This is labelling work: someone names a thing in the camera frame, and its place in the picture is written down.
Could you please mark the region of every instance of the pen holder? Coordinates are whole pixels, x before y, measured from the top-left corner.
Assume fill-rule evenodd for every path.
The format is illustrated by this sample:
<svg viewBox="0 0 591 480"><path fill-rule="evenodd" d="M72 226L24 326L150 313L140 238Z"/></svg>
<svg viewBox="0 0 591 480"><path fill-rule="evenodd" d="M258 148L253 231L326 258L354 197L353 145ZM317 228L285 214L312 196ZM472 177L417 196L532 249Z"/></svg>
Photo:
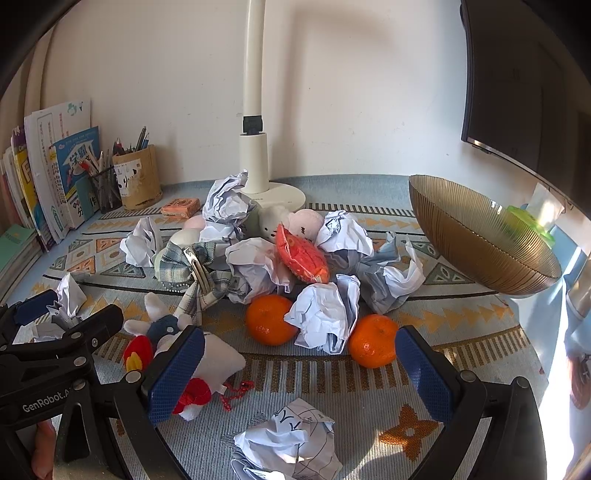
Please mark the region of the pen holder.
<svg viewBox="0 0 591 480"><path fill-rule="evenodd" d="M125 210L141 210L162 198L153 145L127 155L114 156L113 166Z"/></svg>
<svg viewBox="0 0 591 480"><path fill-rule="evenodd" d="M121 206L121 195L115 177L115 168L110 167L90 177L101 213L107 213Z"/></svg>

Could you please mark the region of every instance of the white wall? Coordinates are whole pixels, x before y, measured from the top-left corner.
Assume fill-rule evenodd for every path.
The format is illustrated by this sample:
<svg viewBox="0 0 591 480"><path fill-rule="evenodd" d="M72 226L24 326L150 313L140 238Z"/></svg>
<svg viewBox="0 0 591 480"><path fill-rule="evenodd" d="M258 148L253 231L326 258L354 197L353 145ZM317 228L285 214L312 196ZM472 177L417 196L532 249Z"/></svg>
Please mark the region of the white wall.
<svg viewBox="0 0 591 480"><path fill-rule="evenodd" d="M103 148L158 146L165 184L239 169L246 0L82 0L57 26L44 106L92 98ZM271 176L428 173L505 204L535 179L460 140L459 0L268 0L263 118ZM587 252L591 223L559 221Z"/></svg>

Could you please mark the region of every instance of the orange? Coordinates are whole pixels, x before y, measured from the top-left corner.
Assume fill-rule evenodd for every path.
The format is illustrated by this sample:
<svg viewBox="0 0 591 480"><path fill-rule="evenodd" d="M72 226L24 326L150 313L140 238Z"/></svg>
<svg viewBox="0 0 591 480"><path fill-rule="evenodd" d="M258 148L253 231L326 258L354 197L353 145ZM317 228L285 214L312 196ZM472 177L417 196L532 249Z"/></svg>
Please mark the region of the orange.
<svg viewBox="0 0 591 480"><path fill-rule="evenodd" d="M244 323L248 333L263 345L282 345L295 337L297 327L283 320L292 302L280 295L255 298L246 309Z"/></svg>
<svg viewBox="0 0 591 480"><path fill-rule="evenodd" d="M384 315L375 313L357 321L349 337L349 353L365 368L379 368L396 358L394 339L398 325Z"/></svg>

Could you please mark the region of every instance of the metal bolt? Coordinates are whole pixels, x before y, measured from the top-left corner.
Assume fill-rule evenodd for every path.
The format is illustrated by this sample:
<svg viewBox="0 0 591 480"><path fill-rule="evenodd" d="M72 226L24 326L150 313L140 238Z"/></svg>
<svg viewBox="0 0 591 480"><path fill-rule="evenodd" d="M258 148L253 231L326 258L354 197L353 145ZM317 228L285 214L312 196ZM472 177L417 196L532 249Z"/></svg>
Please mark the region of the metal bolt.
<svg viewBox="0 0 591 480"><path fill-rule="evenodd" d="M85 386L86 386L86 382L84 380L82 380L81 378L79 378L78 380L74 380L74 384L72 385L72 388L74 388L74 390L78 391L78 390L82 390Z"/></svg>
<svg viewBox="0 0 591 480"><path fill-rule="evenodd" d="M527 381L527 378L524 377L517 377L517 385L519 385L521 388L530 387L530 383Z"/></svg>
<svg viewBox="0 0 591 480"><path fill-rule="evenodd" d="M460 378L464 382L472 383L474 380L476 380L476 374L470 370L462 370L460 372Z"/></svg>
<svg viewBox="0 0 591 480"><path fill-rule="evenodd" d="M125 376L127 383L136 383L140 378L142 378L142 374L139 370L132 370Z"/></svg>

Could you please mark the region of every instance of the monitor screen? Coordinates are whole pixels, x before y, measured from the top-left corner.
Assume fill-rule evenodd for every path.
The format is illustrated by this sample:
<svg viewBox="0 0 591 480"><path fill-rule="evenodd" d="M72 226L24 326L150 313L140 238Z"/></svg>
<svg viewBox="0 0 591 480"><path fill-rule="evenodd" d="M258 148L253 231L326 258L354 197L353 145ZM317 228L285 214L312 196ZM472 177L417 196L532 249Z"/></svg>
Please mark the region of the monitor screen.
<svg viewBox="0 0 591 480"><path fill-rule="evenodd" d="M591 50L566 15L543 6L462 1L462 140L526 168L591 216Z"/></svg>

